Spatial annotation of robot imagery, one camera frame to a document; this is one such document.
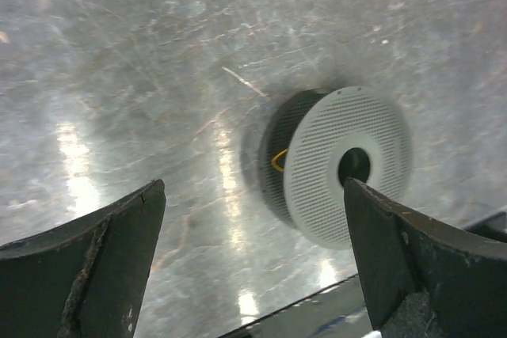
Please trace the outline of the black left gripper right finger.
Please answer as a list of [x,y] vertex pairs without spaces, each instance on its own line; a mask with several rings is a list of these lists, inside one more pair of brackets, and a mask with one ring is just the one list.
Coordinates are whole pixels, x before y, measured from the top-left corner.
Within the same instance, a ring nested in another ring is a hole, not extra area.
[[506,335],[506,214],[466,229],[345,182],[345,213],[373,330],[383,337]]

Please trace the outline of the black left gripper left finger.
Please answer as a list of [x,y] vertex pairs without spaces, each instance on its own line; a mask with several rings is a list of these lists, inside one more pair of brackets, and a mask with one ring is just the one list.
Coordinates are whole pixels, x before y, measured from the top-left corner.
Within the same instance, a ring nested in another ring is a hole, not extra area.
[[1,247],[3,337],[132,337],[166,209],[153,180]]

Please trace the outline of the black cable spool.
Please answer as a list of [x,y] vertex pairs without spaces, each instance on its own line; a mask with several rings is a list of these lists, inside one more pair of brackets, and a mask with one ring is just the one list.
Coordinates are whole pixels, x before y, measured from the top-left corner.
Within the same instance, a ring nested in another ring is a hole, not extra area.
[[363,86],[292,95],[269,121],[258,155],[266,206],[306,239],[332,250],[351,245],[346,179],[399,200],[412,168],[412,134],[402,108]]

